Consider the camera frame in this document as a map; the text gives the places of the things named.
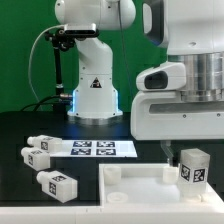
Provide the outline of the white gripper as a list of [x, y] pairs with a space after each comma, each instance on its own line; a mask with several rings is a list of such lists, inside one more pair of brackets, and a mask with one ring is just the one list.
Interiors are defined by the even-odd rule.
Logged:
[[182, 102], [176, 91], [139, 91], [131, 108], [131, 134], [136, 140], [162, 140], [173, 165], [170, 140], [224, 139], [224, 102]]

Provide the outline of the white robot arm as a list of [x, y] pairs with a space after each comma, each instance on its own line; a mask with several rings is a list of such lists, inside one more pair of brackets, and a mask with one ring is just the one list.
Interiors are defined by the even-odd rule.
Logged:
[[124, 52], [145, 66], [129, 83], [135, 139], [224, 138], [224, 0], [56, 0], [55, 16], [78, 49], [70, 117], [122, 113], [112, 77]]

